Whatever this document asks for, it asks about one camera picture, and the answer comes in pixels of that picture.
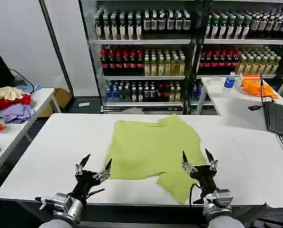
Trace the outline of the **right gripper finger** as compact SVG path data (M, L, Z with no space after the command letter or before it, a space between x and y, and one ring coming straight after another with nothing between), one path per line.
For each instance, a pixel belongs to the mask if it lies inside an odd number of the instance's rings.
M213 155L207 149L205 149L205 153L206 153L207 159L208 159L208 161L210 163L209 170L217 171L218 160L215 160L213 158Z
M198 169L188 162L187 156L184 151L182 151L182 167L187 173L198 172Z

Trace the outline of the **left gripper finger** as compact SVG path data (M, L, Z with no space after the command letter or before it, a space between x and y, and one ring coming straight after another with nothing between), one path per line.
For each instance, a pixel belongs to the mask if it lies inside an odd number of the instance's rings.
M89 158L90 158L90 154L84 157L79 164L75 164L75 175L82 175L83 168L87 164Z
M110 176L111 164L112 164L112 158L108 161L105 168L101 172L95 174L93 176L93 178L96 179L96 180L106 180L106 179L108 179L109 176Z

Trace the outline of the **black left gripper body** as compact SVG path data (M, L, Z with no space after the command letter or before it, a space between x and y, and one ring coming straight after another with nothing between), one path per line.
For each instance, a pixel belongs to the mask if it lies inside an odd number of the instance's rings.
M100 185L100 180L96 180L93 176L97 172L83 170L82 175L76 175L77 184L71 192L71 197L79 200L80 202L87 202L87 199L96 193L101 192L100 190L92 191L92 187Z

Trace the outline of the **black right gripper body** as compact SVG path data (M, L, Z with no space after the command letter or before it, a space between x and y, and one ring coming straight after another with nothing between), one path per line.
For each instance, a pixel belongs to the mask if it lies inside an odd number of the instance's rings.
M199 182L201 195L211 194L218 189L214 181L217 170L211 168L210 165L200 165L195 168L197 171L191 171L189 176Z

